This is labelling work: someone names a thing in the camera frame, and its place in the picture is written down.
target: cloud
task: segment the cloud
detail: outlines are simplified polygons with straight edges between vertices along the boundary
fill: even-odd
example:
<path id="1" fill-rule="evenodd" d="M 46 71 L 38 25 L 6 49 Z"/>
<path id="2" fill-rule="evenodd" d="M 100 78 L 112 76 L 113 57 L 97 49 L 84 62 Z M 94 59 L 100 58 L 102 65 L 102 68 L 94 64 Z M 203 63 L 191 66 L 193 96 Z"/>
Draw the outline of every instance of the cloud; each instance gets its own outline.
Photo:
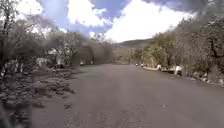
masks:
<path id="1" fill-rule="evenodd" d="M 36 0 L 21 0 L 16 9 L 19 11 L 21 17 L 22 15 L 41 14 L 43 11 L 42 6 Z"/>
<path id="2" fill-rule="evenodd" d="M 164 32 L 176 26 L 189 14 L 161 8 L 142 0 L 132 0 L 122 11 L 120 18 L 113 20 L 113 26 L 106 37 L 117 42 L 151 38 L 158 32 Z"/>
<path id="3" fill-rule="evenodd" d="M 64 28 L 59 28 L 60 31 L 64 32 L 64 33 L 67 33 L 67 30 L 64 29 Z"/>
<path id="4" fill-rule="evenodd" d="M 102 18 L 102 14 L 107 10 L 95 9 L 90 0 L 69 0 L 68 18 L 71 24 L 76 22 L 85 26 L 103 26 L 110 24 L 110 21 Z"/>
<path id="5" fill-rule="evenodd" d="M 91 38 L 93 38 L 94 35 L 95 35 L 95 32 L 89 32 L 89 36 L 90 36 Z"/>

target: road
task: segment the road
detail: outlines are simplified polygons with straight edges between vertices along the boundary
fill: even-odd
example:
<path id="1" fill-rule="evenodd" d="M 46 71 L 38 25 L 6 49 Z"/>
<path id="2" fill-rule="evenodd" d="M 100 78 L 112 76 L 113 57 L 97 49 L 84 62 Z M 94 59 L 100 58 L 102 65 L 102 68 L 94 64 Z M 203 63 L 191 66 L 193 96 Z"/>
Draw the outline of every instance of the road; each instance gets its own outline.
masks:
<path id="1" fill-rule="evenodd" d="M 77 92 L 35 110 L 36 128 L 223 128 L 224 89 L 126 65 L 81 68 Z M 64 109 L 64 104 L 72 107 Z"/>

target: hill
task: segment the hill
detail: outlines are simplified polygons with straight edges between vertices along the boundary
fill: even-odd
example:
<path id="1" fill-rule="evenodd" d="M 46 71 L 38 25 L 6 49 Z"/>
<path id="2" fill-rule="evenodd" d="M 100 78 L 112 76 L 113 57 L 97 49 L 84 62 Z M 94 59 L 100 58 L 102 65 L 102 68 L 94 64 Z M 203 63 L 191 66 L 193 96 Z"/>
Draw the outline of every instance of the hill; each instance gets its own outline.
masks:
<path id="1" fill-rule="evenodd" d="M 149 44 L 151 39 L 145 39 L 145 40 L 130 40 L 130 41 L 124 41 L 120 43 L 122 46 L 130 47 L 130 48 L 143 48 Z"/>

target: dry vegetation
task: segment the dry vegetation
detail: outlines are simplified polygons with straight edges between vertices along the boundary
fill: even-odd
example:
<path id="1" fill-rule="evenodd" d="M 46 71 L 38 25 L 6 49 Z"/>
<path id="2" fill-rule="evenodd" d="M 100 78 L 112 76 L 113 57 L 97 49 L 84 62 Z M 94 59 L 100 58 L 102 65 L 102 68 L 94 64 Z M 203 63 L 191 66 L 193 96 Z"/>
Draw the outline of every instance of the dry vegetation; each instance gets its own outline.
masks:
<path id="1" fill-rule="evenodd" d="M 215 16 L 182 20 L 175 29 L 159 33 L 148 40 L 144 48 L 117 52 L 118 60 L 144 63 L 150 67 L 161 64 L 168 69 L 181 65 L 187 76 L 201 78 L 205 75 L 206 81 L 221 81 L 222 84 L 223 28 L 224 18 Z"/>

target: sky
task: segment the sky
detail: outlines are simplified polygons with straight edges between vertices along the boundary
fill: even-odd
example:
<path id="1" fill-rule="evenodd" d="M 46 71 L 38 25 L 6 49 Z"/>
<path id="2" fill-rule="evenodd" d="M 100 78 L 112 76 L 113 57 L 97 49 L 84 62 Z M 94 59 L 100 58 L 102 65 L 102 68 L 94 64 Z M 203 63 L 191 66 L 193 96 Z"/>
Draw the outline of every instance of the sky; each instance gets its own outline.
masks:
<path id="1" fill-rule="evenodd" d="M 114 42 L 151 38 L 190 16 L 142 0 L 22 0 L 18 9 L 48 17 L 63 31 L 104 33 Z"/>

